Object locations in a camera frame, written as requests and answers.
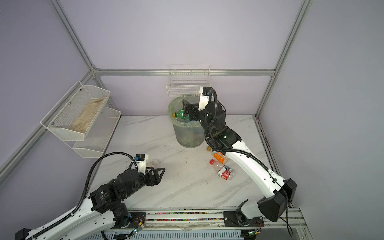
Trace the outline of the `clear bottle yellow label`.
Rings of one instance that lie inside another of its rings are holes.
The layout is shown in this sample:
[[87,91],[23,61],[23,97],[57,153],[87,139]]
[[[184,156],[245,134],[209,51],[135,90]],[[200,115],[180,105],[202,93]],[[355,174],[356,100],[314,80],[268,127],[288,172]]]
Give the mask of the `clear bottle yellow label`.
[[159,165],[159,162],[157,160],[152,160],[151,162],[147,163],[147,167],[156,168]]

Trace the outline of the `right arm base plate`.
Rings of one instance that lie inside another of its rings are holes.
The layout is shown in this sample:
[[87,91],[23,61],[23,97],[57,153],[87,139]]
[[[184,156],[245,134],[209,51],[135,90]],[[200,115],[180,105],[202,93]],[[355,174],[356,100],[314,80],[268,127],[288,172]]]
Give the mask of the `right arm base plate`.
[[255,217],[252,219],[248,219],[241,212],[237,211],[224,211],[224,224],[225,227],[264,227],[264,219],[263,217]]

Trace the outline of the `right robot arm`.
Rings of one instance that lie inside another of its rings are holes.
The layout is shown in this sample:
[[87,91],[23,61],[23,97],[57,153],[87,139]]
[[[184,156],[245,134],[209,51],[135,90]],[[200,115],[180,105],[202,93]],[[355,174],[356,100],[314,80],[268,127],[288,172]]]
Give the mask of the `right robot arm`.
[[271,222],[288,217],[288,208],[295,196],[297,183],[284,179],[267,167],[248,148],[241,136],[226,124],[226,109],[212,87],[200,88],[200,100],[192,104],[182,101],[183,116],[197,121],[204,129],[205,141],[213,151],[223,153],[235,162],[259,187],[263,197],[258,201],[241,203],[237,218],[246,225],[256,217],[264,216]]

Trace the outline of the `green soda bottle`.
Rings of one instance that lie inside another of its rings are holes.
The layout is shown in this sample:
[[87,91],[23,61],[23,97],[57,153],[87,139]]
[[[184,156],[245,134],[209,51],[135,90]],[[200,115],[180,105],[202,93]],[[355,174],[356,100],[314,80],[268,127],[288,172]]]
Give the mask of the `green soda bottle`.
[[189,123],[190,122],[189,115],[187,115],[185,117],[183,109],[180,109],[178,112],[172,113],[172,117],[173,117],[173,119],[175,119],[181,123]]

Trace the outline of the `orange label bottle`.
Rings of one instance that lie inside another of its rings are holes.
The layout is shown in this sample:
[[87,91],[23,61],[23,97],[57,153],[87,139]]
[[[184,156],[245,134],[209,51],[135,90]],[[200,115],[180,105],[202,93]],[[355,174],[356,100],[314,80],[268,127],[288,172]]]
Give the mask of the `orange label bottle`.
[[224,155],[223,153],[221,152],[216,152],[214,151],[211,147],[207,147],[207,151],[213,156],[213,158],[215,160],[217,160],[218,162],[220,162],[221,164],[225,164],[227,161],[228,161],[228,157],[226,155]]

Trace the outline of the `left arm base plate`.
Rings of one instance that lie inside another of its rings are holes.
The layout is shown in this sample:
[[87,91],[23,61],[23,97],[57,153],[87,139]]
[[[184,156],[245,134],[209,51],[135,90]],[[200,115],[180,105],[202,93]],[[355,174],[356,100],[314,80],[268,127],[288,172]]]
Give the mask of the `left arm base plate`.
[[140,225],[144,225],[146,221],[146,212],[130,212],[130,218],[128,221],[127,229],[136,229]]

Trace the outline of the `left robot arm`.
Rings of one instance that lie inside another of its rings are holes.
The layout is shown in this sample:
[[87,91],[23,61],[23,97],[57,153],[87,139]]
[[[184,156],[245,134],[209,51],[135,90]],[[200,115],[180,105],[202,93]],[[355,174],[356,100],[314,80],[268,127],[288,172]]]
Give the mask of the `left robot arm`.
[[128,229],[127,238],[131,238],[144,228],[146,214],[131,214],[124,203],[144,186],[158,185],[165,173],[165,168],[149,167],[148,155],[137,154],[128,157],[131,163],[128,169],[108,183],[89,193],[91,175],[96,167],[93,165],[87,176],[85,188],[79,203],[67,213],[39,228],[21,229],[15,234],[16,240],[82,240],[91,235],[110,229]]

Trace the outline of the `red label crushed bottle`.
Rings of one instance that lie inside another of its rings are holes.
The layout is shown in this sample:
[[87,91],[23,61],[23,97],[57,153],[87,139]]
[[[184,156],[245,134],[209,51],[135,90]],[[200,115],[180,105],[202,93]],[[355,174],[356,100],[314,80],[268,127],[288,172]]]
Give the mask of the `red label crushed bottle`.
[[210,160],[210,165],[213,167],[216,175],[218,175],[220,178],[231,181],[233,178],[233,169],[228,167],[227,165],[224,165],[218,161]]

